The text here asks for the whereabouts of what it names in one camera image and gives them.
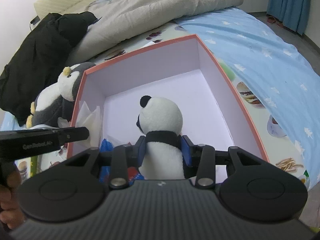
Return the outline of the person's left hand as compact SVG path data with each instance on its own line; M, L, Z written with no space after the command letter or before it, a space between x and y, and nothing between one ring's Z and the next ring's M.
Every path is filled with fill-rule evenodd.
M15 170L7 178L8 186L1 185L1 222L9 229L17 228L25 219L16 198L16 190L20 184L20 173Z

